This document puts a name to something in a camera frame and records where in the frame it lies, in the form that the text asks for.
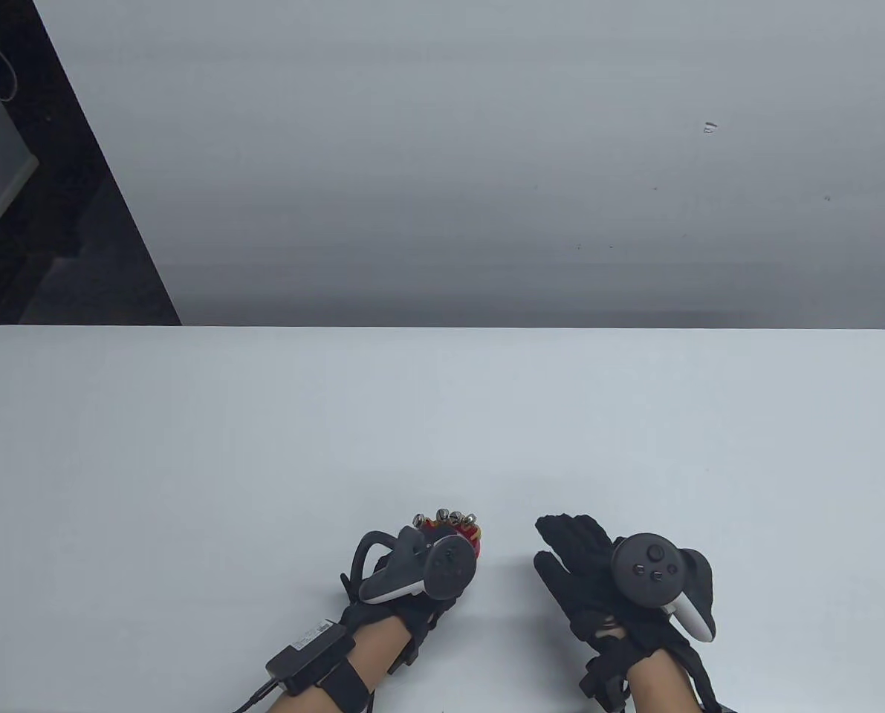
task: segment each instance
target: wrist strap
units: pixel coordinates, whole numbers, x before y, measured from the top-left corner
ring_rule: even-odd
[[[317,687],[322,688],[343,713],[360,713],[367,707],[371,696],[370,689],[347,659],[339,662],[317,683]]]
[[[721,713],[724,707],[717,702],[707,669],[690,642],[686,639],[682,642],[670,642],[663,649],[693,679],[693,687],[703,702],[703,710],[706,713]],[[614,637],[603,639],[603,648],[599,653],[599,656],[588,662],[588,674],[581,679],[581,690],[588,698],[597,700],[608,713],[619,713],[630,695],[629,687],[626,687],[626,672],[630,666],[646,659],[650,654],[630,641],[630,638]]]
[[[392,611],[388,607],[381,604],[350,604],[349,607],[343,609],[343,615],[340,616],[340,624],[346,627],[351,634],[357,633],[361,628],[392,616]]]

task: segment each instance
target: battery pack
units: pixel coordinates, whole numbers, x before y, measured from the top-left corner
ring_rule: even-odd
[[[290,696],[319,682],[357,643],[343,625],[324,619],[267,662],[267,673]]]

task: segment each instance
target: cable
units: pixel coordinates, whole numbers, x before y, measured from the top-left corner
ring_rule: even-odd
[[[2,50],[0,50],[0,59],[3,60],[7,69],[10,69],[10,75],[13,78],[13,88],[12,91],[10,91],[10,95],[5,99],[0,96],[0,101],[4,104],[10,104],[10,102],[16,98],[17,92],[20,91],[20,80],[16,75],[15,69],[13,69],[13,65],[10,64],[10,60],[7,60],[7,55],[4,55]]]
[[[266,698],[268,693],[272,692],[274,686],[276,686],[276,681],[273,679],[268,680],[268,682],[254,692],[253,696],[247,699],[247,703],[235,710],[234,713],[244,713],[244,711],[248,710],[251,706],[256,706],[256,704]]]

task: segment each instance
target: forearm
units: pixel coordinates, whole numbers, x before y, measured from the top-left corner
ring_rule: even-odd
[[[409,632],[394,616],[361,628],[353,638],[357,645],[346,658],[373,691],[408,644]],[[311,686],[299,696],[280,696],[268,713],[340,713],[340,709],[322,689]]]
[[[663,649],[630,666],[626,681],[637,713],[700,713],[687,672]]]

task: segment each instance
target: black cable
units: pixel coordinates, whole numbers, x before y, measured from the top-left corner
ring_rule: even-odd
[[[259,687],[254,695],[247,699],[247,703],[243,704],[243,706],[239,707],[239,709],[235,710],[234,713],[244,713],[245,710],[248,710],[251,706],[256,706],[256,704],[260,703],[263,699],[267,697],[267,694],[272,692],[273,687],[276,686],[275,680],[268,680],[263,686]]]
[[[360,582],[363,581],[363,565],[366,564],[366,556],[376,544],[382,544],[387,550],[394,550],[397,538],[380,530],[373,530],[364,534],[363,539],[357,545],[357,551],[353,554],[353,564],[350,564],[350,584],[353,585],[354,593],[360,593]]]

